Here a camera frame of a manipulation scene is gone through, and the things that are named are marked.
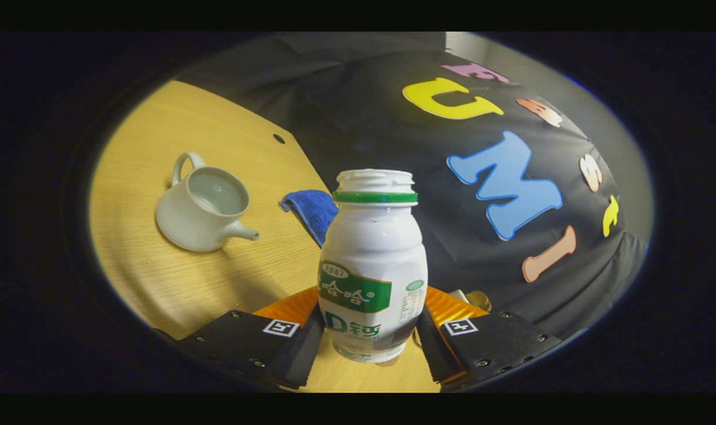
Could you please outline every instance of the blue cloth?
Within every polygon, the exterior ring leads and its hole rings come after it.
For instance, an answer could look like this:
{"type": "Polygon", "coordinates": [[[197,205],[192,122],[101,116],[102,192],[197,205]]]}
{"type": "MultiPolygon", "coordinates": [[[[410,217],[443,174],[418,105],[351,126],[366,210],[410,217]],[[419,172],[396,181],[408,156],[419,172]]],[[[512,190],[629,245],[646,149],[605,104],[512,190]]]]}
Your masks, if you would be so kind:
{"type": "Polygon", "coordinates": [[[318,247],[323,247],[326,231],[337,213],[331,195],[325,191],[298,191],[287,194],[281,201],[283,210],[297,215],[318,247]]]}

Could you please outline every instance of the table surface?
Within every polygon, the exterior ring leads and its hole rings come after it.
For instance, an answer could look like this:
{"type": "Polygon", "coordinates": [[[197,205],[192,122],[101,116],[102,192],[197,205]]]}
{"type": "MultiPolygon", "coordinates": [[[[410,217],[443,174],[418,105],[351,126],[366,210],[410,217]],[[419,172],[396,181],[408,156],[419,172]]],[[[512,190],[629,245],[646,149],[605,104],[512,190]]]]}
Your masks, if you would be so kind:
{"type": "MultiPolygon", "coordinates": [[[[148,325],[181,339],[229,310],[254,312],[315,285],[320,248],[279,207],[286,194],[306,189],[327,191],[290,132],[172,81],[124,120],[103,151],[90,194],[93,244],[126,304],[148,325]],[[161,234],[155,207],[185,151],[241,178],[250,191],[241,221],[260,232],[259,240],[233,238],[220,250],[193,253],[161,234]]],[[[341,357],[325,334],[299,392],[438,393],[439,385],[412,341],[395,365],[383,368],[341,357]]]]}

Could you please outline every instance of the orange letter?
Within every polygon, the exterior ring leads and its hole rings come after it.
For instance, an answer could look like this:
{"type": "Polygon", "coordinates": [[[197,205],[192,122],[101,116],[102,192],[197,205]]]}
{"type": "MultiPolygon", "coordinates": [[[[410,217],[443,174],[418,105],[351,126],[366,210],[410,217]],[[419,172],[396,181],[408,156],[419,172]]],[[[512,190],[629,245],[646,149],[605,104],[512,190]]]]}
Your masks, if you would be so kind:
{"type": "Polygon", "coordinates": [[[596,161],[593,159],[593,156],[586,154],[586,156],[581,158],[578,162],[578,166],[581,167],[581,172],[584,173],[586,183],[588,183],[591,191],[598,191],[601,183],[601,170],[599,169],[599,166],[596,165],[596,161]]]}
{"type": "Polygon", "coordinates": [[[445,106],[433,99],[437,94],[449,93],[451,91],[470,92],[465,87],[455,83],[455,81],[437,78],[434,81],[410,84],[403,89],[403,95],[411,104],[414,104],[428,113],[441,116],[442,118],[468,119],[492,112],[498,115],[504,115],[504,112],[497,105],[479,96],[473,97],[474,102],[456,107],[445,106]]]}
{"type": "Polygon", "coordinates": [[[552,126],[560,127],[563,118],[557,112],[551,110],[547,105],[542,104],[538,100],[533,99],[516,99],[516,102],[527,110],[535,113],[539,118],[543,119],[552,126]]]}
{"type": "Polygon", "coordinates": [[[538,279],[539,276],[554,266],[564,256],[576,252],[577,240],[576,229],[568,226],[565,229],[565,236],[557,241],[556,244],[549,247],[546,251],[537,257],[529,257],[523,261],[523,277],[528,283],[538,279]]]}

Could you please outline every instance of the blue letter m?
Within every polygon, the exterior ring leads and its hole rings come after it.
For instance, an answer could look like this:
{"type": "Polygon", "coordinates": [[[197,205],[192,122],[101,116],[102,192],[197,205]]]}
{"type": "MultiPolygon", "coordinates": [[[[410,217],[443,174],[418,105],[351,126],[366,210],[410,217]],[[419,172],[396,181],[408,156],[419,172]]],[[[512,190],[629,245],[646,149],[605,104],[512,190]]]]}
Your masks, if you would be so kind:
{"type": "Polygon", "coordinates": [[[552,180],[523,180],[531,160],[531,149],[514,132],[503,132],[504,140],[468,158],[452,155],[447,165],[466,185],[473,185],[479,173],[495,167],[476,198],[487,201],[512,198],[504,205],[492,204],[486,216],[502,240],[510,240],[517,229],[551,208],[563,206],[563,196],[552,180]]]}

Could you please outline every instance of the black cloth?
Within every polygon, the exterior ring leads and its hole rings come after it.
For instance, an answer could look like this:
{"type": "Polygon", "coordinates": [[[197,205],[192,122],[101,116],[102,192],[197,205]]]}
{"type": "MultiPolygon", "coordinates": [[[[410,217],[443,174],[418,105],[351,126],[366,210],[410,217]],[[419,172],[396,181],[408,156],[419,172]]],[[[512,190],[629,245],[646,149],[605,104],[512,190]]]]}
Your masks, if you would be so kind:
{"type": "Polygon", "coordinates": [[[566,338],[611,309],[639,271],[646,243],[625,232],[622,194],[589,138],[562,113],[555,127],[522,107],[516,99],[538,100],[558,112],[514,81],[442,68],[467,64],[444,51],[444,33],[299,32],[245,43],[188,68],[179,80],[290,131],[331,191],[346,169],[413,173],[419,194],[414,216],[428,255],[429,285],[447,292],[481,290],[495,309],[510,309],[566,338]],[[437,102],[455,106],[478,95],[504,115],[446,119],[404,97],[409,84],[439,77],[461,84],[469,94],[439,94],[437,102]],[[504,132],[514,132],[531,150],[522,178],[554,181],[563,198],[560,209],[541,213],[511,240],[498,237],[487,209],[512,198],[476,199],[492,170],[465,185],[447,165],[449,156],[467,157],[497,145],[504,132]],[[579,169],[586,154],[596,158],[603,173],[597,193],[579,169]],[[604,237],[611,195],[620,205],[619,220],[604,237]],[[555,244],[568,225],[576,229],[574,253],[526,282],[524,259],[555,244]]]}

